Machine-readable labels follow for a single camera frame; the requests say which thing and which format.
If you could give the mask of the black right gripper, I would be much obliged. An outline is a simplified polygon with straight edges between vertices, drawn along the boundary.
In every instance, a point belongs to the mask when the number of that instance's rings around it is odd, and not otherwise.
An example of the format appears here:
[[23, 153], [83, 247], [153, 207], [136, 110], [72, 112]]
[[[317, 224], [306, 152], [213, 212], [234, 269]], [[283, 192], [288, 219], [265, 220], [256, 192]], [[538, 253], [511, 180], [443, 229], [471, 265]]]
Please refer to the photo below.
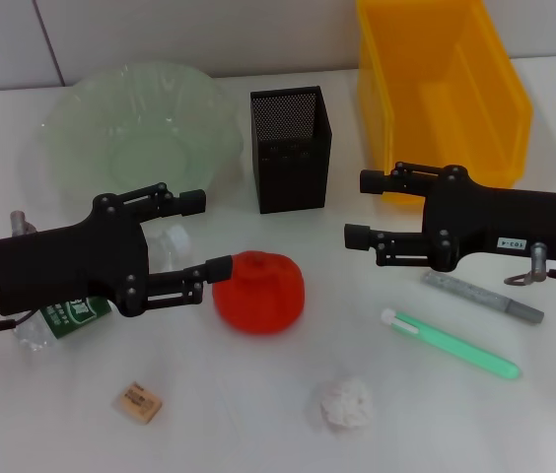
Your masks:
[[360, 172], [360, 192], [426, 195], [421, 233], [346, 224], [347, 249], [376, 254], [384, 266], [451, 272], [472, 253], [529, 257], [542, 243], [556, 260], [556, 193], [482, 186], [463, 172], [398, 162], [389, 174]]

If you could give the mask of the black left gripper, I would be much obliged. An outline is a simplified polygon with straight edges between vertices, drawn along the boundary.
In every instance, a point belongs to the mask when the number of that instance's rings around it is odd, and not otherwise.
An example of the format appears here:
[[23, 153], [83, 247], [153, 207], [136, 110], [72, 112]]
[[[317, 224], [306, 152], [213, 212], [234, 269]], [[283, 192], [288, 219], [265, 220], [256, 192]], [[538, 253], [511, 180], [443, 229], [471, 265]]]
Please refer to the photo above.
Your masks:
[[142, 222], [206, 210], [202, 189], [174, 195], [164, 182], [93, 201], [82, 222], [0, 239], [0, 313], [103, 297], [121, 314], [201, 304], [204, 286], [228, 281], [231, 255], [149, 274]]

